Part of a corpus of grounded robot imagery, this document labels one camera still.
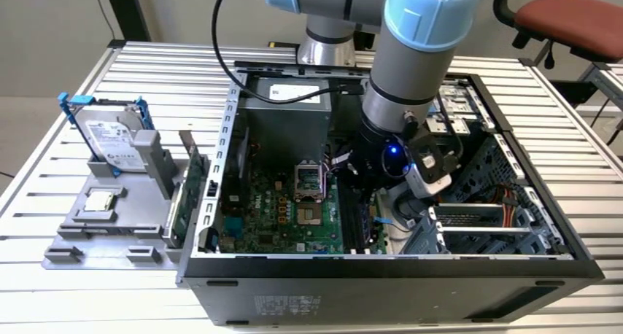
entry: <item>chair seat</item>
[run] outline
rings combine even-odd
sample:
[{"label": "chair seat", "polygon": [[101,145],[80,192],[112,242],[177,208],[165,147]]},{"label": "chair seat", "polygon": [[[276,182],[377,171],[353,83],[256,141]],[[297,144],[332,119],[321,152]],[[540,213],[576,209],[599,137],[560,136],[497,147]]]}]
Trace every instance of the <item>chair seat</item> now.
[{"label": "chair seat", "polygon": [[571,47],[612,60],[623,58],[623,7],[597,0],[533,0],[515,24]]}]

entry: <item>white sticker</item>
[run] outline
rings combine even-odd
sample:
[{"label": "white sticker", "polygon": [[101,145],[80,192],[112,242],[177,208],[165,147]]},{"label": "white sticker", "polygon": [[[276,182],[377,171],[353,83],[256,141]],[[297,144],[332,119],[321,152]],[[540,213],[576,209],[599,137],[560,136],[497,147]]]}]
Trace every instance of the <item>white sticker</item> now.
[{"label": "white sticker", "polygon": [[[320,91],[319,86],[311,85],[271,85],[271,96],[269,98],[275,101],[283,101],[295,97],[307,95],[315,91]],[[304,99],[299,103],[320,103],[320,96],[311,97]]]},{"label": "white sticker", "polygon": [[89,120],[87,129],[108,164],[121,171],[145,169],[139,151],[132,148],[132,134],[124,124]]},{"label": "white sticker", "polygon": [[320,300],[319,295],[255,295],[255,310],[261,316],[315,316]]}]

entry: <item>slotted aluminum table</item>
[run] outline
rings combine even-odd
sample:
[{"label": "slotted aluminum table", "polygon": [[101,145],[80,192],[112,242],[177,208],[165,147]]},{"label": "slotted aluminum table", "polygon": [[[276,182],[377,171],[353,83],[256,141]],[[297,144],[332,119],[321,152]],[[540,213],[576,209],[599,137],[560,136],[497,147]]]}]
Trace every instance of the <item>slotted aluminum table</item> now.
[{"label": "slotted aluminum table", "polygon": [[[293,63],[292,49],[227,48],[225,60]],[[371,66],[373,53],[359,54]],[[460,327],[281,327],[296,332],[623,333],[623,167],[539,70],[517,60],[456,57],[449,72],[479,74],[540,175],[599,260],[605,280],[509,325]],[[212,49],[128,43],[108,49],[77,93],[149,102],[173,155],[175,132],[192,130],[212,155],[228,78]],[[88,175],[88,149],[59,116],[0,197],[1,333],[228,332],[213,328],[173,271],[46,271],[40,262]]]},{"label": "slotted aluminum table", "polygon": [[593,63],[580,80],[592,82],[613,105],[623,110],[623,64]]}]

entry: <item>gray parts holder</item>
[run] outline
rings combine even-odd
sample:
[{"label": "gray parts holder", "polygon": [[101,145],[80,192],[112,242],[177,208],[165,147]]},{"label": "gray parts holder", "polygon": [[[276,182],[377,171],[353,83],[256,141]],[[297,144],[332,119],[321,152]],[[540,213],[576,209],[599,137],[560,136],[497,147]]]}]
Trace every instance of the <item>gray parts holder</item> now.
[{"label": "gray parts holder", "polygon": [[[195,152],[191,160],[173,160],[160,145],[155,130],[140,130],[133,148],[139,151],[145,173],[115,173],[115,168],[89,161],[92,175],[77,195],[42,265],[53,269],[177,269],[181,249],[172,249],[164,226],[168,219],[191,220],[195,211],[184,206],[180,216],[180,189],[200,192],[207,173],[207,158]],[[191,165],[192,180],[184,173]]]}]

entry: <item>motherboard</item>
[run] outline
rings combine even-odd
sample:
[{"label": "motherboard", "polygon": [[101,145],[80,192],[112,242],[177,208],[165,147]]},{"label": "motherboard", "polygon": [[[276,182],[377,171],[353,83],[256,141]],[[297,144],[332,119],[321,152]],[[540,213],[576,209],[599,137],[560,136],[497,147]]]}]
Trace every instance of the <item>motherboard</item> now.
[{"label": "motherboard", "polygon": [[[336,177],[320,171],[319,183],[312,182],[311,169],[296,175],[256,170],[251,174],[249,203],[243,214],[225,215],[220,252],[237,254],[343,254],[343,225],[340,220]],[[295,198],[296,184],[309,190],[325,186],[320,203]],[[369,221],[376,214],[369,206]],[[383,236],[383,226],[376,226]],[[383,238],[371,243],[369,252],[385,253]]]}]

